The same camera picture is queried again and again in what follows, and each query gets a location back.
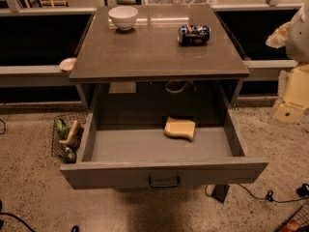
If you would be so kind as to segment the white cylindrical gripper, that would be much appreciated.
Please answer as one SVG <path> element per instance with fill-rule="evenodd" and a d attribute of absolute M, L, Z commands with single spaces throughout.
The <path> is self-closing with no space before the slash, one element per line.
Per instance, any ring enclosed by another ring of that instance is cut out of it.
<path fill-rule="evenodd" d="M 279 26 L 266 40 L 266 45 L 280 48 L 287 44 L 291 22 Z M 281 103 L 274 107 L 272 118 L 292 124 L 309 108 L 309 64 L 297 65 L 279 75 L 278 96 Z"/>

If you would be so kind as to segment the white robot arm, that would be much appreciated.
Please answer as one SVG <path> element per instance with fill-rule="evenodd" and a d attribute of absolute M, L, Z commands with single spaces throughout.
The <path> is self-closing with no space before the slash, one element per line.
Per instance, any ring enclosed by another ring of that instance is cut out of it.
<path fill-rule="evenodd" d="M 309 1 L 267 38 L 266 45 L 285 47 L 287 56 L 297 61 L 290 73 L 279 75 L 279 99 L 272 114 L 274 121 L 291 124 L 309 108 Z"/>

